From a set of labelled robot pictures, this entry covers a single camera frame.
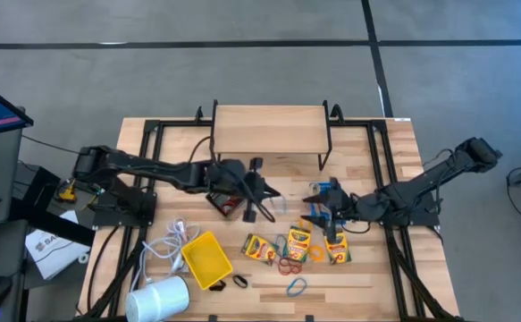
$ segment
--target blue rubber band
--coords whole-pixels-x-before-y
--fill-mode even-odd
[[[292,289],[292,287],[294,287],[294,285],[296,284],[297,281],[302,281],[304,282],[304,287],[302,287],[301,290],[297,291],[297,292],[294,292],[294,293],[290,293],[290,290]],[[298,277],[296,278],[295,280],[292,281],[292,283],[290,284],[290,286],[288,286],[288,289],[286,289],[286,295],[288,295],[289,297],[295,297],[295,296],[298,296],[300,295],[301,293],[303,293],[307,288],[307,282],[305,279],[303,279],[302,277]]]

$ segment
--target yellow basket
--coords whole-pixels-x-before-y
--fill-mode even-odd
[[[232,273],[231,262],[211,232],[203,233],[184,245],[181,252],[203,290]]]

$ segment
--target black strap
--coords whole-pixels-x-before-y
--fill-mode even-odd
[[[220,280],[220,281],[218,281],[218,283],[216,285],[209,287],[208,290],[219,292],[219,291],[224,290],[224,287],[226,287],[226,283],[223,280]]]
[[[248,287],[248,281],[246,280],[246,278],[240,276],[240,275],[235,275],[232,277],[232,281],[234,281],[234,283],[236,285],[238,285],[239,287],[241,288],[247,288]]]

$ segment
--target floor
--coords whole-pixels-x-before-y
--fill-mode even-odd
[[[318,41],[163,48],[255,39]],[[484,137],[504,157],[441,189],[445,252],[464,318],[521,321],[521,216],[505,185],[521,166],[521,0],[0,0],[0,93],[35,120],[25,134],[73,149],[114,146],[126,116],[210,115],[215,98],[410,117],[424,159]],[[26,140],[20,158],[62,177],[75,161]],[[80,274],[32,291],[28,320],[71,317]]]

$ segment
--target yellow crayon box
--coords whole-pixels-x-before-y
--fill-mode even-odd
[[[249,233],[240,252],[252,259],[263,261],[267,265],[271,266],[276,258],[277,250],[277,245],[274,245],[260,236]]]
[[[307,229],[290,227],[288,232],[288,244],[284,248],[284,257],[306,262],[307,249],[310,247],[311,233]]]
[[[348,240],[346,234],[338,228],[336,231],[336,243],[329,243],[327,238],[324,238],[325,248],[328,251],[328,257],[332,264],[341,264],[351,261],[351,255],[349,254]]]

